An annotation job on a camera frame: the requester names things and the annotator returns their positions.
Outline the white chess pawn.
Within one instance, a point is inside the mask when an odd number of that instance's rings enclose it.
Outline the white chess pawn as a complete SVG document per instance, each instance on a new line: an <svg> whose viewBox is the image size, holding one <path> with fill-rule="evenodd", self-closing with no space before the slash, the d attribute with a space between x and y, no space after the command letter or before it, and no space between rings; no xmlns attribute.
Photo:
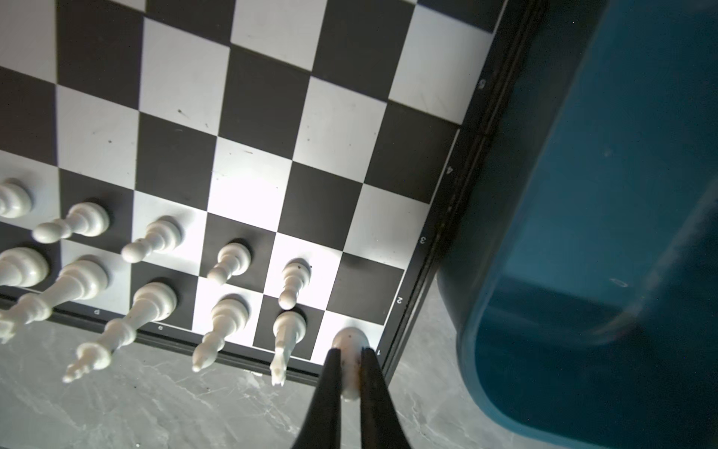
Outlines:
<svg viewBox="0 0 718 449"><path fill-rule="evenodd" d="M226 284L232 277L245 273L252 263L250 250L241 243L228 243L218 256L217 264L207 274L215 284Z"/></svg>
<svg viewBox="0 0 718 449"><path fill-rule="evenodd" d="M297 305L300 292L310 284L312 271L304 259L293 259L282 270L282 293L278 303L282 310L292 310Z"/></svg>

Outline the white chess rook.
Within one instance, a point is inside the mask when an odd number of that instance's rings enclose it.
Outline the white chess rook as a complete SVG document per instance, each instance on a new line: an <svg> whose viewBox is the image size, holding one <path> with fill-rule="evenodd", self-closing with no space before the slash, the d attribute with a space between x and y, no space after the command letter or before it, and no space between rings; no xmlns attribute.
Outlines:
<svg viewBox="0 0 718 449"><path fill-rule="evenodd" d="M368 337L358 327L345 327L332 342L332 348L340 350L341 397L344 401L360 398L362 351L368 346Z"/></svg>

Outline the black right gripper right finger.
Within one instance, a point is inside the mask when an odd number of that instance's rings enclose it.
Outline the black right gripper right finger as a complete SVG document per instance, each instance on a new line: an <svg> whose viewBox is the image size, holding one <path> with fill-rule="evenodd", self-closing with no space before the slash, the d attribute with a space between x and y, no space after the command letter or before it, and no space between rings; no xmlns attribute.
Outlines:
<svg viewBox="0 0 718 449"><path fill-rule="evenodd" d="M396 415L377 355L369 347L361 352L360 422L364 449L411 448Z"/></svg>

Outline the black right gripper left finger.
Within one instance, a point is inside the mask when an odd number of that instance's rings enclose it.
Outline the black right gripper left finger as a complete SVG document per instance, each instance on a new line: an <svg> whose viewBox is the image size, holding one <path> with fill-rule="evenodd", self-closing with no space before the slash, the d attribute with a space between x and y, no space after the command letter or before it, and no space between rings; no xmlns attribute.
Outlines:
<svg viewBox="0 0 718 449"><path fill-rule="evenodd" d="M319 383L293 449L340 448L341 392L341 351L333 348L327 353Z"/></svg>

